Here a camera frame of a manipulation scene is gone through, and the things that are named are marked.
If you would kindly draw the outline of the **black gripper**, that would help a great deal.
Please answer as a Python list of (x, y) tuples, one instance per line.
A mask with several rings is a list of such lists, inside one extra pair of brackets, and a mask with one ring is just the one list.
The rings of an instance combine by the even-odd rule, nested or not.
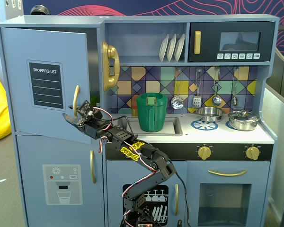
[(78, 128), (83, 134), (95, 140), (111, 140), (112, 135), (108, 132), (108, 129), (112, 126), (112, 118), (110, 120), (102, 119), (103, 112), (107, 114), (107, 111), (98, 107), (80, 107), (78, 113), (81, 118), (74, 118), (65, 113), (62, 115), (66, 122)]

